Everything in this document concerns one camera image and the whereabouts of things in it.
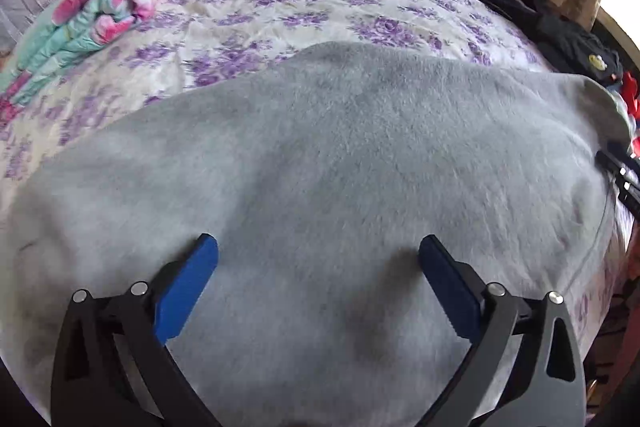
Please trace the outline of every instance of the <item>window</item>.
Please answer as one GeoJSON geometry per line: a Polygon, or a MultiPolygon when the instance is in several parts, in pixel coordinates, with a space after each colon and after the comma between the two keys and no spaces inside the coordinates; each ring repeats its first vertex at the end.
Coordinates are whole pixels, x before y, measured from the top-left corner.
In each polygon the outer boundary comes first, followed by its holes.
{"type": "Polygon", "coordinates": [[[640,48],[640,0],[602,0],[600,7],[640,48]]]}

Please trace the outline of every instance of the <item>blue gripper pad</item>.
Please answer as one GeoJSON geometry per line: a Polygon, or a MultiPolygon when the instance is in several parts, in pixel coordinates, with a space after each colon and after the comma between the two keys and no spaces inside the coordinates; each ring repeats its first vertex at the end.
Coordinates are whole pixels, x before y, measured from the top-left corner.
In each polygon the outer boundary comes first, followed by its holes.
{"type": "Polygon", "coordinates": [[[480,339],[481,301],[469,288],[458,267],[468,267],[480,280],[478,275],[469,265],[454,261],[435,235],[428,235],[421,241],[418,261],[456,334],[471,343],[480,339]]]}
{"type": "Polygon", "coordinates": [[[154,331],[161,344],[180,335],[218,265],[218,242],[203,233],[189,258],[156,303],[154,331]]]}

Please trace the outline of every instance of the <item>silver bolt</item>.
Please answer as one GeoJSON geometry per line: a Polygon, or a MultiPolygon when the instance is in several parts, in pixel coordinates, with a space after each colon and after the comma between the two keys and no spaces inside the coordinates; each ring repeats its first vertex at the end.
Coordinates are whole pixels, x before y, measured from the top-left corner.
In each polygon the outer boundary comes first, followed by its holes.
{"type": "Polygon", "coordinates": [[[507,293],[507,290],[504,289],[504,286],[502,286],[499,282],[490,282],[486,286],[486,288],[494,297],[502,297],[503,295],[505,295],[505,293],[507,293]]]}
{"type": "Polygon", "coordinates": [[[553,302],[553,304],[562,304],[564,302],[564,297],[562,297],[558,292],[549,292],[549,300],[553,302]]]}
{"type": "Polygon", "coordinates": [[[86,290],[78,290],[71,298],[77,303],[84,302],[86,299],[86,290]]]}
{"type": "Polygon", "coordinates": [[[141,296],[141,295],[144,295],[148,289],[149,289],[149,286],[146,282],[138,281],[134,283],[130,291],[135,296],[141,296]]]}

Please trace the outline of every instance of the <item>pink and teal blanket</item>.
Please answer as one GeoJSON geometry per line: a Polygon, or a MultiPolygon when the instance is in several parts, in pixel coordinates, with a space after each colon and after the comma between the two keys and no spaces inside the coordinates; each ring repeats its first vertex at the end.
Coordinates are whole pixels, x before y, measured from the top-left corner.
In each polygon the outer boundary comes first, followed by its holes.
{"type": "Polygon", "coordinates": [[[0,72],[0,126],[44,86],[154,14],[158,0],[59,0],[35,20],[0,72]]]}

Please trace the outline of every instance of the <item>gray sheet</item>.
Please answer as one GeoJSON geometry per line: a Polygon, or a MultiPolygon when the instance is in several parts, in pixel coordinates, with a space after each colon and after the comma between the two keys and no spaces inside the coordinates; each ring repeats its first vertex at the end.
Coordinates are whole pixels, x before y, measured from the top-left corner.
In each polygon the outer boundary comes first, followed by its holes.
{"type": "Polygon", "coordinates": [[[593,164],[610,138],[629,140],[625,120],[584,77],[314,46],[44,164],[1,257],[2,352],[46,404],[71,293],[120,293],[209,232],[220,266],[170,349],[225,426],[410,426],[468,347],[418,269],[421,238],[573,309],[612,232],[593,164]]]}

